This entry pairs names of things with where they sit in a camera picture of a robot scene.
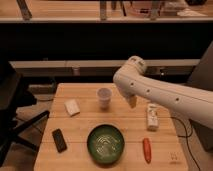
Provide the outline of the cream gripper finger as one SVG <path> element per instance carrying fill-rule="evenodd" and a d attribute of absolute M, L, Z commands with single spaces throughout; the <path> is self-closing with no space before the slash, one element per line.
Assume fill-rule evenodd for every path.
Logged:
<path fill-rule="evenodd" d="M 131 108 L 135 108 L 136 107 L 136 103 L 137 103 L 137 97 L 136 96 L 131 96 L 128 100 L 129 106 Z"/>

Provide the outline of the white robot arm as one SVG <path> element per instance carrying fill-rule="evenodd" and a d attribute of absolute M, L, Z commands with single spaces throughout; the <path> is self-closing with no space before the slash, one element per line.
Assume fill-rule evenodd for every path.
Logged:
<path fill-rule="evenodd" d="M 114 74 L 113 82 L 131 108 L 140 96 L 213 129 L 213 92 L 144 76 L 145 61 L 131 56 Z"/>

